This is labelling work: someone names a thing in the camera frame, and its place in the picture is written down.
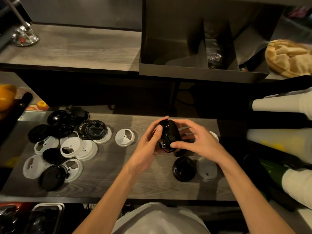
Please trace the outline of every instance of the metal base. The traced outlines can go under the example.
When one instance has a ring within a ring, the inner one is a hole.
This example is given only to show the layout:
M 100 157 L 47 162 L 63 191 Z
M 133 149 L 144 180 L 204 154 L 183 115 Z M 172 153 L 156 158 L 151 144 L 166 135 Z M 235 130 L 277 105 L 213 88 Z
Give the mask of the metal base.
M 25 26 L 21 25 L 16 29 L 16 33 L 13 34 L 12 43 L 18 47 L 26 47 L 33 45 L 39 41 L 39 38 L 33 33 L 30 28 L 30 24 L 27 23 L 29 28 L 25 28 Z

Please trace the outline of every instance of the chrome stand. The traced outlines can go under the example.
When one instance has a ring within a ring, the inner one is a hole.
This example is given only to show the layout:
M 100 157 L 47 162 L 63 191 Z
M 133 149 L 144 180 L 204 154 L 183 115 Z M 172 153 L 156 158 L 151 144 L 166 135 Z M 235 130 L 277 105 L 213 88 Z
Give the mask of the chrome stand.
M 30 46 L 39 41 L 39 38 L 33 33 L 32 29 L 30 28 L 30 24 L 27 23 L 20 13 L 17 11 L 13 3 L 10 0 L 4 0 L 7 5 L 11 8 L 14 14 L 21 22 L 21 26 L 16 29 L 16 33 L 13 34 L 13 44 L 19 47 Z

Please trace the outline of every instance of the pile of lids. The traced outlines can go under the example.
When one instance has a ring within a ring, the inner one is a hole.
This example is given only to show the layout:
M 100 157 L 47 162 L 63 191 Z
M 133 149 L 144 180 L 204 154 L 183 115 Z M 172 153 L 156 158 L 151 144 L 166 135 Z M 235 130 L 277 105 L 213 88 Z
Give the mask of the pile of lids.
M 70 114 L 66 110 L 55 111 L 47 123 L 28 133 L 29 141 L 35 143 L 36 155 L 26 160 L 23 174 L 28 179 L 39 178 L 42 189 L 53 191 L 75 181 L 83 170 L 81 161 L 94 158 L 97 144 L 109 141 L 112 132 L 103 122 L 90 121 L 84 110 Z

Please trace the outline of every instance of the fingernail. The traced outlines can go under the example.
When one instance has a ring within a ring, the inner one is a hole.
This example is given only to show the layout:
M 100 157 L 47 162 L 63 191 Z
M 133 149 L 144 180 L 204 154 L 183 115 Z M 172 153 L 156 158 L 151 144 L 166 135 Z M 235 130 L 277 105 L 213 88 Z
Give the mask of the fingernail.
M 156 127 L 156 130 L 161 130 L 162 129 L 162 126 L 161 125 L 158 125 L 157 127 Z

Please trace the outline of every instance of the wooden countertop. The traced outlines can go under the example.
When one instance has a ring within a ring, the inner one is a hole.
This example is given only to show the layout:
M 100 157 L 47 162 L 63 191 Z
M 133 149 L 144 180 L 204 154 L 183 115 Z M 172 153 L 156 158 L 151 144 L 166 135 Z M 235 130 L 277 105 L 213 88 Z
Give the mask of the wooden countertop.
M 1 64 L 138 72 L 141 32 L 37 25 L 40 41 L 30 47 L 8 45 Z
M 26 179 L 23 176 L 22 167 L 26 159 L 34 155 L 34 144 L 29 143 L 4 185 L 1 194 L 18 197 L 102 197 L 134 152 L 137 141 L 157 117 L 91 114 L 91 119 L 105 122 L 111 128 L 113 135 L 107 143 L 98 145 L 99 151 L 92 160 L 83 161 L 82 175 L 76 181 L 64 184 L 58 191 L 45 192 L 40 189 L 38 179 Z M 220 135 L 215 119 L 193 118 L 192 120 Z M 135 142 L 125 148 L 119 147 L 114 140 L 115 134 L 123 128 L 133 130 L 136 136 Z M 195 154 L 190 158 L 197 159 L 199 156 Z M 217 178 L 210 182 L 203 182 L 198 175 L 190 182 L 177 181 L 172 174 L 172 165 L 176 159 L 177 157 L 172 153 L 156 156 L 151 167 L 136 182 L 128 198 L 236 200 L 220 169 Z

